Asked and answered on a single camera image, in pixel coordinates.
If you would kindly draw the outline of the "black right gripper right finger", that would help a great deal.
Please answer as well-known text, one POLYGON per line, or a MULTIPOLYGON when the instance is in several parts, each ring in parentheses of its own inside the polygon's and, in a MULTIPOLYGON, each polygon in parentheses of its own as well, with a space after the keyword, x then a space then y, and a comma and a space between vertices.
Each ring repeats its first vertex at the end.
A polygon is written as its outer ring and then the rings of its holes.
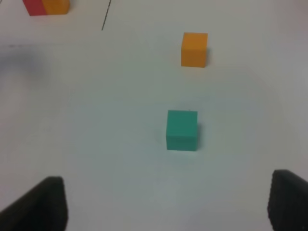
POLYGON ((289 170, 275 170, 267 212, 274 231, 306 231, 308 182, 289 170))

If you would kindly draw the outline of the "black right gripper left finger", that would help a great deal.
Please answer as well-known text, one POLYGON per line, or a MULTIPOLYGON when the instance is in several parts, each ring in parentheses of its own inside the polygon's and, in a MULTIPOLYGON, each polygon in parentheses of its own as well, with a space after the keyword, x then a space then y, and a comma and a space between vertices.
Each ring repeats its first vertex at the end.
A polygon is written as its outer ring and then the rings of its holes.
POLYGON ((64 231, 67 223, 62 177, 47 177, 0 212, 2 231, 64 231))

